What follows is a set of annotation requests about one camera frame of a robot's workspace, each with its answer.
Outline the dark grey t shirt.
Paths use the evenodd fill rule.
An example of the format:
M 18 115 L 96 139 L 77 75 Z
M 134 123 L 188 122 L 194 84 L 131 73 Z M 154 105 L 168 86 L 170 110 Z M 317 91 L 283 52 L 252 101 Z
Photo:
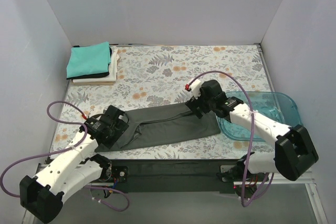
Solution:
M 113 144 L 100 144 L 96 152 L 126 151 L 137 148 L 174 144 L 219 134 L 213 112 L 198 118 L 184 104 L 126 111 L 129 127 Z

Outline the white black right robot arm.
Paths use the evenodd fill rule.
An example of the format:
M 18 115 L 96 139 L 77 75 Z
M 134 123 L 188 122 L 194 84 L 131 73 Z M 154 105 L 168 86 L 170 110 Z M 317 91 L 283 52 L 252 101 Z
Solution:
M 259 173 L 280 173 L 295 181 L 319 160 L 304 126 L 282 124 L 258 111 L 251 111 L 243 100 L 228 97 L 218 81 L 197 79 L 186 84 L 185 90 L 193 94 L 186 105 L 198 118 L 214 112 L 219 119 L 250 130 L 274 149 L 272 153 L 245 154 L 223 177 L 248 181 Z

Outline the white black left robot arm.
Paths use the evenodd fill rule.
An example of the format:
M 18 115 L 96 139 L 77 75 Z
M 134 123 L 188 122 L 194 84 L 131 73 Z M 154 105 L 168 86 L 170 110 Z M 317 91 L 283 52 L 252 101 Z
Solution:
M 114 167 L 112 161 L 95 153 L 99 146 L 112 147 L 129 127 L 128 117 L 109 106 L 102 114 L 86 119 L 67 146 L 34 177 L 25 176 L 19 184 L 20 204 L 42 223 L 50 223 L 64 203 L 89 183 L 99 181 L 110 186 L 126 182 L 128 169 Z

